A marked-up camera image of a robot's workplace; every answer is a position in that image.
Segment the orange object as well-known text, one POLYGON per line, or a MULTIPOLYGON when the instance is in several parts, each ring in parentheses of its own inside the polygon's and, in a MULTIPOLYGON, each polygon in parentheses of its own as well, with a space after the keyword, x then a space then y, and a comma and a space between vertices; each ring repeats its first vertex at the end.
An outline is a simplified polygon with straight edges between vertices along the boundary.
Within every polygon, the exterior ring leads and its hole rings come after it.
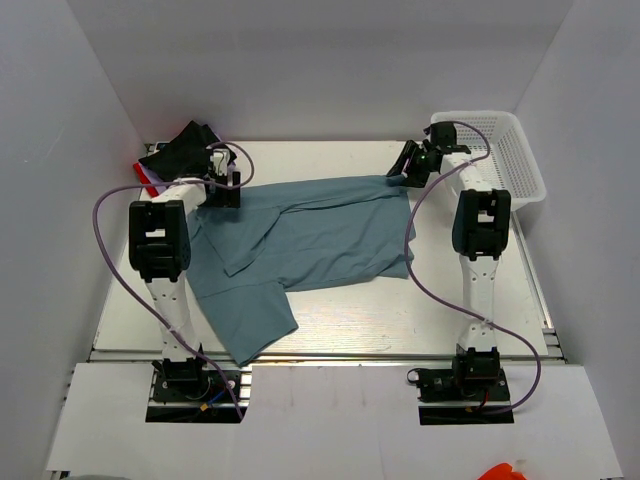
POLYGON ((526 480, 526 476, 509 463, 500 463, 483 473, 478 480, 526 480))

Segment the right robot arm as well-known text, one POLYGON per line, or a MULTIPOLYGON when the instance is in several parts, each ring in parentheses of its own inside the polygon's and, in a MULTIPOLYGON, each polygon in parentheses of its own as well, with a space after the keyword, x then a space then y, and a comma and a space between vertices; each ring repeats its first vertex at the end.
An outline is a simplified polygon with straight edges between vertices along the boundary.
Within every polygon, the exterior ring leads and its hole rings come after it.
POLYGON ((511 195, 485 180, 476 164, 490 157, 491 147, 477 157, 458 138, 463 127, 480 130, 461 121, 440 121, 425 129, 420 143, 408 141, 390 169, 390 176, 402 175, 406 187, 424 187, 432 173, 454 195, 457 204, 452 226, 452 246, 459 256, 463 300, 460 306, 440 303, 469 321, 456 344, 452 372, 434 383, 451 387, 461 397, 487 395, 500 374, 500 354, 494 319, 494 286, 501 255, 508 244, 511 195))

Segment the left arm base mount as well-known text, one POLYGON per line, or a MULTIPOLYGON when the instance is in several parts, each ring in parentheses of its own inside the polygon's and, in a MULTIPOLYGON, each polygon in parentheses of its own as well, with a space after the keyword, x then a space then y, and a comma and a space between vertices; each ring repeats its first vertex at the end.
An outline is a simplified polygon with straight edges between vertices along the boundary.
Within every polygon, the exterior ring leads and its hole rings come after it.
POLYGON ((240 370, 226 370, 225 383, 215 370, 203 369, 199 379, 169 379, 156 369, 152 377, 145 422, 148 424, 239 424, 233 388, 242 414, 248 409, 248 384, 240 370))

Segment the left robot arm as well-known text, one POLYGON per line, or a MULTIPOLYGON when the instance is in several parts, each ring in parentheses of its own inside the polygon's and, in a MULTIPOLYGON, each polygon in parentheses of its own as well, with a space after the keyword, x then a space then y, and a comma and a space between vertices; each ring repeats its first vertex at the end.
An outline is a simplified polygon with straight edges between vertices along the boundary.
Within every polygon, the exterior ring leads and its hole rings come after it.
POLYGON ((211 388, 211 374, 191 321, 186 270, 191 262, 187 217, 215 188, 196 183, 198 175, 180 174, 172 186, 129 207, 129 262, 138 272, 162 317, 162 360, 154 367, 161 386, 188 400, 201 400, 211 388))

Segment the black folded t-shirt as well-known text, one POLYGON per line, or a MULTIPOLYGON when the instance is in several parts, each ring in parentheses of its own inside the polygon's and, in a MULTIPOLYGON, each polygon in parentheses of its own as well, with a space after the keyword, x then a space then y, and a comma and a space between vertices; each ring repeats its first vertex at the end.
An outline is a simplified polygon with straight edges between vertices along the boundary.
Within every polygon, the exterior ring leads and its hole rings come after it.
POLYGON ((164 182, 178 178, 203 178, 209 169, 207 147, 219 142, 219 137, 207 125, 190 121, 168 144, 139 160, 146 169, 164 182))

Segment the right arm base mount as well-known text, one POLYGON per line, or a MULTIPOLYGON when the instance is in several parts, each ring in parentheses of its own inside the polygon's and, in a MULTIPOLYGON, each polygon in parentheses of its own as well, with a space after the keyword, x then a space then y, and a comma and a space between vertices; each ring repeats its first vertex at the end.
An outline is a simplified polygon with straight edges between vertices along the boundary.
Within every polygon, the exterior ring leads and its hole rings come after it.
POLYGON ((414 368, 407 372, 407 383, 418 390, 421 426, 474 426, 513 424, 511 397, 505 372, 495 381, 454 383, 452 369, 414 368))

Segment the teal blue t-shirt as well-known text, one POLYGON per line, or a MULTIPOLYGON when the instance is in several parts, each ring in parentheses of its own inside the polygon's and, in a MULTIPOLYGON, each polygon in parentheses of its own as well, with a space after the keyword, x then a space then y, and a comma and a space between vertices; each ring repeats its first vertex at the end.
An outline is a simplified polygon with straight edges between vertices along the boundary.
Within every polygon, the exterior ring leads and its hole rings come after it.
POLYGON ((239 209, 201 206, 188 215, 187 279, 218 340, 244 366, 297 330, 289 292, 407 277, 410 213, 400 176, 250 187, 239 209))

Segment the white plastic basket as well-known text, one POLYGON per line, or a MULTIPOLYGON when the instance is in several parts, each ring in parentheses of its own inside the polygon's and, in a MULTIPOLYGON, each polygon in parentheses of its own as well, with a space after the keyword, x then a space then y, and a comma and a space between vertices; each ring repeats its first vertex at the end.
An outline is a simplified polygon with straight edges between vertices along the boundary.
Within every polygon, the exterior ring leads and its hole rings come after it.
POLYGON ((530 203, 545 199, 547 191, 528 139, 518 118, 509 112, 447 111, 431 116, 431 123, 455 121, 457 139, 467 145, 472 156, 486 153, 486 143, 472 129, 459 125, 469 124, 488 140, 491 155, 476 167, 494 188, 507 189, 512 197, 513 211, 530 203))

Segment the red folded t-shirt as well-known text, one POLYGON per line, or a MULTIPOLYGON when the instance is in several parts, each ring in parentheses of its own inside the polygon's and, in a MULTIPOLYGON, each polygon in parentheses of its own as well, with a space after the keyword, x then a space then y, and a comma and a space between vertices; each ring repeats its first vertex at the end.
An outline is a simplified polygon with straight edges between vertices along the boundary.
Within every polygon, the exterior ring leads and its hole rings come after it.
POLYGON ((153 175, 149 175, 149 172, 139 162, 134 163, 132 167, 139 183, 144 187, 147 194, 151 198, 157 197, 159 192, 154 186, 156 178, 153 175))

